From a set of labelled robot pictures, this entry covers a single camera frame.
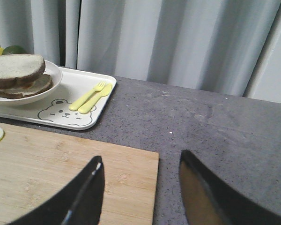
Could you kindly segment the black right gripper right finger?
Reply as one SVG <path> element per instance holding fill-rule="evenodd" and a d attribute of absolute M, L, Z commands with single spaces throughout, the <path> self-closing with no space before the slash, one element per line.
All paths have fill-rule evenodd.
<path fill-rule="evenodd" d="M 281 225 L 281 216 L 237 192 L 189 150 L 180 155 L 179 181 L 190 225 Z"/>

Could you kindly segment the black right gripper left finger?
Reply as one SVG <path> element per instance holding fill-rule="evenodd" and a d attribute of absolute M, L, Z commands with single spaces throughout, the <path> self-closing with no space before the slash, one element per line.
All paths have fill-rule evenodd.
<path fill-rule="evenodd" d="M 104 198 L 104 165 L 93 157 L 76 177 L 49 200 L 11 225 L 97 225 Z"/>

